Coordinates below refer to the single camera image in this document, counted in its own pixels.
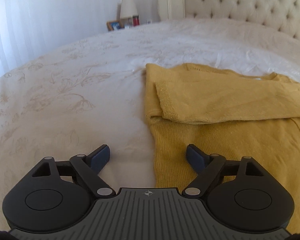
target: wooden picture frame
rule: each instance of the wooden picture frame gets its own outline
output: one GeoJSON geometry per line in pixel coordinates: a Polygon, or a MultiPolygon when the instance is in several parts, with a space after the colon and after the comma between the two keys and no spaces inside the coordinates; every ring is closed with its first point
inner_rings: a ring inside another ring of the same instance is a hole
{"type": "Polygon", "coordinates": [[[122,28],[124,28],[122,22],[120,20],[116,20],[116,21],[109,21],[107,22],[107,27],[109,31],[114,31],[114,30],[120,30],[122,28]]]}

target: gray gripper base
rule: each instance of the gray gripper base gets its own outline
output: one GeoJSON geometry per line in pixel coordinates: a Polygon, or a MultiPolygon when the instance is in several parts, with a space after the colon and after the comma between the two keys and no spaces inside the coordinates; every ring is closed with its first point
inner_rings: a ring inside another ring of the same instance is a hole
{"type": "Polygon", "coordinates": [[[13,229],[20,240],[283,240],[284,230],[247,234],[214,220],[198,199],[176,189],[123,188],[119,195],[96,201],[91,212],[71,228],[49,234],[13,229]]]}

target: red bottle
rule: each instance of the red bottle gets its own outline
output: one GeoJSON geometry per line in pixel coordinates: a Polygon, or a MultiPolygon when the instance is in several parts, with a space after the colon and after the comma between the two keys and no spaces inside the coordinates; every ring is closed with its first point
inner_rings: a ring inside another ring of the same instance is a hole
{"type": "Polygon", "coordinates": [[[140,25],[140,22],[139,22],[139,16],[138,16],[138,15],[134,15],[134,16],[132,17],[132,19],[133,19],[133,26],[138,26],[138,25],[140,25]]]}

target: knit fabric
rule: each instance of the knit fabric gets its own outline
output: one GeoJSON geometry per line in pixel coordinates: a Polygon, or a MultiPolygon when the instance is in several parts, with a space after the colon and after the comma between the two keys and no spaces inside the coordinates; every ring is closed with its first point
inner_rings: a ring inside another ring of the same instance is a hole
{"type": "Polygon", "coordinates": [[[188,144],[229,160],[250,155],[292,195],[288,230],[300,233],[300,83],[276,73],[147,64],[145,113],[157,187],[181,191],[196,177],[185,158],[188,144]]]}

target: dark blue gripper pad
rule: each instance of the dark blue gripper pad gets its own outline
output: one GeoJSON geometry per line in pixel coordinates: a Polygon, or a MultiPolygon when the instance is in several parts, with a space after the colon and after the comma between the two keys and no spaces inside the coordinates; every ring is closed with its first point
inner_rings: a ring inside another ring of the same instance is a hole
{"type": "Polygon", "coordinates": [[[93,155],[96,151],[98,152],[95,156],[91,158],[90,168],[95,171],[97,174],[103,169],[103,167],[110,160],[110,148],[108,146],[104,147],[102,150],[95,150],[90,155],[93,155]]]}
{"type": "Polygon", "coordinates": [[[210,157],[208,155],[201,155],[201,150],[196,146],[187,147],[186,159],[191,165],[192,169],[197,173],[201,173],[210,163],[210,157]]]}

